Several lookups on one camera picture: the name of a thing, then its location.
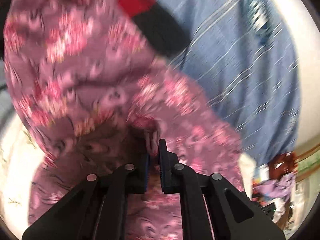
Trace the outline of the purple floral cloth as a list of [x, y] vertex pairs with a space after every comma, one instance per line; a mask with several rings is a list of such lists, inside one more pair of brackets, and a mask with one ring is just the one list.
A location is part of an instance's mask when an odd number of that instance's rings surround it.
[[33, 224], [88, 174], [111, 174], [146, 146], [148, 191], [129, 198], [126, 239], [181, 239], [180, 200], [161, 192], [159, 139], [196, 172], [237, 189], [239, 136], [201, 87], [167, 64], [118, 0], [12, 0], [4, 70], [20, 119], [44, 152]]

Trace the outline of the dark red plastic bag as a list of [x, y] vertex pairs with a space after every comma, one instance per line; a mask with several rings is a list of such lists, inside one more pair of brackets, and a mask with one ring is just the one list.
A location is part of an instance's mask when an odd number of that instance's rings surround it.
[[297, 155], [294, 151], [276, 155], [269, 163], [269, 178], [279, 180], [283, 175], [297, 168]]

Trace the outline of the red black garment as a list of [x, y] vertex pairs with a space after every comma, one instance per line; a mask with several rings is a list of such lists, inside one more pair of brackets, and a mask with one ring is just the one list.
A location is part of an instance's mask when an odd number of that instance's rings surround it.
[[156, 0], [119, 0], [119, 5], [158, 53], [171, 57], [189, 45], [188, 33]]

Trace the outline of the blue plaid blanket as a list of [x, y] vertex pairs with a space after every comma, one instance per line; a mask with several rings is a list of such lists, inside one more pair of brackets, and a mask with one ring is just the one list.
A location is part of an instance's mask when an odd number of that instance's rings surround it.
[[157, 0], [191, 41], [172, 58], [206, 91], [208, 105], [241, 134], [258, 165], [295, 147], [298, 59], [271, 0]]

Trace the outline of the cream leaf-print pillow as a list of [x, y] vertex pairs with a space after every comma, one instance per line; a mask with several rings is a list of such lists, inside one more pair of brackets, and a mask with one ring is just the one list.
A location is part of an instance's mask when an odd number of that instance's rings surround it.
[[18, 239], [28, 228], [30, 189], [44, 153], [17, 114], [1, 137], [1, 218]]

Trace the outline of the lilac crumpled garment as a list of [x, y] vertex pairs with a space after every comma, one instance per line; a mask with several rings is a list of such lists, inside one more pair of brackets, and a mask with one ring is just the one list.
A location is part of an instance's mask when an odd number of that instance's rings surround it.
[[291, 198], [295, 180], [296, 175], [291, 172], [283, 175], [279, 180], [269, 179], [262, 181], [253, 186], [252, 197], [262, 197], [268, 200], [281, 198], [284, 202], [287, 202]]

